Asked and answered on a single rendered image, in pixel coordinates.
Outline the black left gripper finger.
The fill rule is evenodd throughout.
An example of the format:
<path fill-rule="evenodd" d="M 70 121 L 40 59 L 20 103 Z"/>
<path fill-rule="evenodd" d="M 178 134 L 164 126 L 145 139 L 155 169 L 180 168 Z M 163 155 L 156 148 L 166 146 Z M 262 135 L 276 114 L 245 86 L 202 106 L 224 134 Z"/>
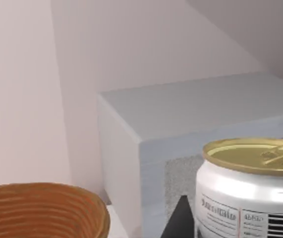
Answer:
<path fill-rule="evenodd" d="M 161 238 L 194 238 L 194 218 L 186 195 L 182 195 Z"/>

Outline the grey cabinet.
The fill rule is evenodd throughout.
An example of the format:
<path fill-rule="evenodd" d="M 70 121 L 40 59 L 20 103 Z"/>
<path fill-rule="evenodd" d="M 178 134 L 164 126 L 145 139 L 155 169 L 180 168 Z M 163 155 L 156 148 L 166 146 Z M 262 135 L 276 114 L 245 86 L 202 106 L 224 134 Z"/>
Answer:
<path fill-rule="evenodd" d="M 263 72 L 102 92 L 104 187 L 128 238 L 160 238 L 180 197 L 195 201 L 202 148 L 283 138 L 283 80 Z"/>

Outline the silver can with gold lid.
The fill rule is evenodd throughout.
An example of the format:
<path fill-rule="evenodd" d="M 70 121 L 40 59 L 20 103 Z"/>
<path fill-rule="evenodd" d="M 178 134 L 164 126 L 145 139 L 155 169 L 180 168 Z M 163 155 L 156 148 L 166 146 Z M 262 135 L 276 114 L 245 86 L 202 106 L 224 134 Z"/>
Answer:
<path fill-rule="evenodd" d="M 283 238 L 283 139 L 218 140 L 202 155 L 194 238 Z"/>

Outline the woven orange basket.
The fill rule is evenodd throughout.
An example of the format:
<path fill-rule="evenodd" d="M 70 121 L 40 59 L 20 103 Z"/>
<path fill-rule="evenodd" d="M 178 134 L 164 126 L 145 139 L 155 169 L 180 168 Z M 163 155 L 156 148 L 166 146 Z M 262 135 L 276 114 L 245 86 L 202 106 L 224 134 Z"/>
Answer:
<path fill-rule="evenodd" d="M 110 214 L 95 193 L 52 182 L 0 185 L 0 238 L 108 238 Z"/>

